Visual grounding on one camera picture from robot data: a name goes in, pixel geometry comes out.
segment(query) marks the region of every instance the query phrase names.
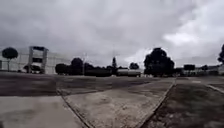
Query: bush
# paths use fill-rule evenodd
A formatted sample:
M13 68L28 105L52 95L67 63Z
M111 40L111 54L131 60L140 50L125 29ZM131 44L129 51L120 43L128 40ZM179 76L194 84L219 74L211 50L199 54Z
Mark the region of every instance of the bush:
M195 70L195 65L193 65L193 64L186 64L186 65L184 65L184 70L189 70L189 71Z
M219 75L219 72L218 71L209 71L208 74L213 75L213 76L217 76L217 75Z
M68 66L65 65L65 64L57 64L55 66L55 72L58 74L58 75L66 75L68 73Z
M111 75L111 71L107 69L93 69L85 71L85 76L110 77Z

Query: cloud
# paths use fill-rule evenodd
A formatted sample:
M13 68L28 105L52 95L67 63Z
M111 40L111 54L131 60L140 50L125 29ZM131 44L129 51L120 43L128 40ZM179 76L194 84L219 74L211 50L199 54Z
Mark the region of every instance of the cloud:
M140 56L157 46L174 59L186 59L186 44L176 42L202 41L189 29L196 26L192 15L202 15L197 13L198 4L188 0L2 0L0 46L42 45L70 58L86 53L87 60L97 65L111 64L113 55L120 65L144 61L145 56Z
M171 42L174 59L184 63L217 64L224 39L224 1L198 1L196 8L184 15L182 25L164 39Z

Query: parking lot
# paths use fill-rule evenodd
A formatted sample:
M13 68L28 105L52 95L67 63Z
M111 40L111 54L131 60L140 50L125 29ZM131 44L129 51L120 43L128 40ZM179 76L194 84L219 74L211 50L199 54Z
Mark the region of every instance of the parking lot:
M221 128L224 79L0 74L4 128Z

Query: road marking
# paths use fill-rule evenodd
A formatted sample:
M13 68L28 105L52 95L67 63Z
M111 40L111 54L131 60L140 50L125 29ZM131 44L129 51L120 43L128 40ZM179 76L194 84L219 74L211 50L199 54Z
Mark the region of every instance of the road marking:
M148 124L148 122L152 119L152 117L155 115L156 111L158 111L158 109L162 106L162 104L165 102L165 100L167 99L167 97L170 95L171 93L171 89L176 86L176 78L173 80L172 84L170 85L170 87L168 88L168 90L165 92L165 96L164 98L161 100L161 102L156 106L154 112L150 115L147 115L142 121L140 121L135 128L145 128Z
M206 86L206 87L209 87L209 88L211 88L211 89L214 89L214 90L219 91L219 92L221 92L221 93L224 94L224 90L223 90L223 89L214 87L214 86L212 86L212 85L210 85L210 84L204 83L204 82L199 81L199 80L192 80L192 78L188 78L188 79L189 79L192 83L203 84L203 85Z
M216 91L219 91L219 92L221 92L221 93L224 94L224 90L222 90L222 89L220 89L220 88L217 88L217 87L214 87L214 86L212 86L212 85L210 85L210 84L205 84L205 83L203 83L203 85L205 85L206 87L212 88L212 89L214 89L214 90L216 90Z

